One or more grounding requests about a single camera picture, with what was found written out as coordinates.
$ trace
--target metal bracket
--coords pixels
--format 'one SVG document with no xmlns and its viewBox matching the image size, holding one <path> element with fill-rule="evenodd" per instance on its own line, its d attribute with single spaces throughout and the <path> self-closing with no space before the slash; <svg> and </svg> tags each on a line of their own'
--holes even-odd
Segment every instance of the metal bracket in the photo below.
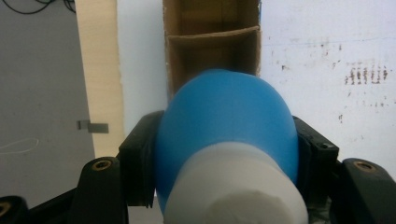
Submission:
<svg viewBox="0 0 396 224">
<path fill-rule="evenodd" d="M 91 123 L 89 119 L 77 121 L 78 130 L 88 129 L 89 133 L 108 133 L 108 124 L 106 123 Z"/>
</svg>

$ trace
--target black cable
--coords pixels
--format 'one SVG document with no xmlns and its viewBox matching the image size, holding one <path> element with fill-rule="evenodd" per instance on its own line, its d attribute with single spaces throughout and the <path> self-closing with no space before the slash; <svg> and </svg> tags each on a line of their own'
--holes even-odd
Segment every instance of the black cable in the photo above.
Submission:
<svg viewBox="0 0 396 224">
<path fill-rule="evenodd" d="M 75 4 L 75 0 L 64 0 L 64 5 L 67 7 L 67 9 L 76 13 L 76 9 L 72 7 L 72 3 Z"/>
<path fill-rule="evenodd" d="M 31 11 L 31 12 L 22 12 L 22 11 L 18 11 L 17 9 L 13 8 L 12 6 L 10 6 L 6 0 L 3 0 L 4 4 L 11 10 L 13 10 L 14 12 L 23 14 L 23 15 L 32 15 L 32 14 L 36 14 L 44 9 L 46 9 L 46 7 L 48 7 L 51 3 L 55 2 L 56 0 L 49 0 L 48 2 L 42 2 L 40 0 L 36 0 L 37 2 L 44 4 L 44 6 L 36 11 Z"/>
</svg>

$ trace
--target blue balloon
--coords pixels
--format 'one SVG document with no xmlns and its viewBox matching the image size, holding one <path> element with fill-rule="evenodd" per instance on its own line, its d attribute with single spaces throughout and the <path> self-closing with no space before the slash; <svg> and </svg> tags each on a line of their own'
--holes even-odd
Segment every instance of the blue balloon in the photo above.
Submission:
<svg viewBox="0 0 396 224">
<path fill-rule="evenodd" d="M 159 127 L 155 174 L 162 211 L 184 162 L 202 148 L 220 142 L 257 147 L 296 182 L 297 132 L 282 97 L 258 77 L 208 70 L 178 91 Z"/>
</svg>

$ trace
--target cardboard shelf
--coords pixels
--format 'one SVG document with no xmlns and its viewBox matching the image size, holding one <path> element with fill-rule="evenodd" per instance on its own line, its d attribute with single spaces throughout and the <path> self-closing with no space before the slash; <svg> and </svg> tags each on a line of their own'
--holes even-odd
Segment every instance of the cardboard shelf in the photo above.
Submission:
<svg viewBox="0 0 396 224">
<path fill-rule="evenodd" d="M 200 35 L 259 25 L 259 0 L 163 0 L 166 35 Z"/>
<path fill-rule="evenodd" d="M 196 36 L 167 38 L 169 86 L 176 93 L 190 79 L 210 68 L 252 75 L 260 62 L 259 27 Z"/>
<path fill-rule="evenodd" d="M 170 99 L 210 68 L 258 75 L 260 0 L 163 0 Z"/>
</svg>

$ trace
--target white panel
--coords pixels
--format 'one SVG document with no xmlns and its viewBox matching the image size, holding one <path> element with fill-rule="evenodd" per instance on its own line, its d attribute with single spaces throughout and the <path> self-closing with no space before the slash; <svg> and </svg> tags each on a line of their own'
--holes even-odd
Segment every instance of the white panel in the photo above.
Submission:
<svg viewBox="0 0 396 224">
<path fill-rule="evenodd" d="M 264 1 L 262 78 L 293 115 L 396 176 L 396 2 Z"/>
<path fill-rule="evenodd" d="M 118 0 L 118 23 L 128 134 L 142 116 L 167 105 L 163 1 Z"/>
</svg>

